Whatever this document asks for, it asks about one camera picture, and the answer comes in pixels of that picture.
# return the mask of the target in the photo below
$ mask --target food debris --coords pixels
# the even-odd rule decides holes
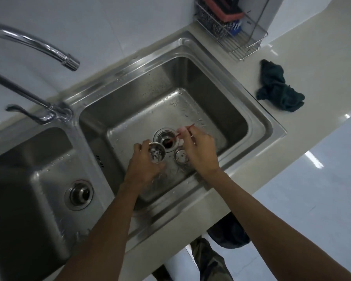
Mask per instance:
[[[161,151],[156,148],[150,149],[151,160],[153,163],[158,163],[162,161]]]

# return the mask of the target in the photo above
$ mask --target faucet handle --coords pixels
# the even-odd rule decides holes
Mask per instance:
[[[47,124],[48,122],[51,122],[53,120],[53,118],[54,118],[54,116],[52,114],[47,114],[44,117],[37,117],[37,116],[29,113],[28,111],[26,111],[24,108],[20,107],[17,104],[9,104],[9,105],[7,105],[5,110],[6,111],[20,112],[20,113],[26,115],[27,117],[31,118],[32,120],[34,120],[36,123],[38,123],[40,125]]]

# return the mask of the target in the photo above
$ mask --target stainless steel sink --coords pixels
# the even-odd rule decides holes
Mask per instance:
[[[70,257],[114,199],[134,143],[167,148],[142,191],[126,251],[202,199],[209,187],[175,162],[184,125],[216,138],[232,174],[285,130],[188,32],[142,52],[64,99],[71,122],[23,119],[0,132],[0,279],[40,280]]]
[[[248,132],[244,117],[187,57],[176,57],[148,71],[88,106],[80,116],[81,128],[114,194],[135,143],[160,142],[163,135],[169,139],[178,127],[193,123],[215,138],[219,154]],[[173,159],[174,149],[181,144],[177,140],[167,146],[167,167],[142,191],[136,210],[149,206],[194,172]]]
[[[47,129],[0,156],[0,273],[4,280],[46,277],[70,257],[103,208],[72,211],[65,197],[75,182],[89,184],[65,132]]]

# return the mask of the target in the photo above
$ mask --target dish towel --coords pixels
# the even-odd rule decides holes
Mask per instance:
[[[263,86],[257,91],[256,99],[270,100],[276,107],[290,112],[301,108],[305,96],[285,84],[282,67],[265,59],[260,63],[260,82]]]

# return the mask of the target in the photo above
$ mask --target sink strainer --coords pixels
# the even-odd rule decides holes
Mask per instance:
[[[173,137],[175,137],[175,130],[171,128],[163,128],[157,131],[153,137],[153,141],[160,143],[165,147],[167,153],[172,152],[179,144],[179,139],[175,139],[170,141]]]
[[[65,204],[73,211],[86,208],[94,195],[94,189],[88,181],[78,180],[65,192]]]

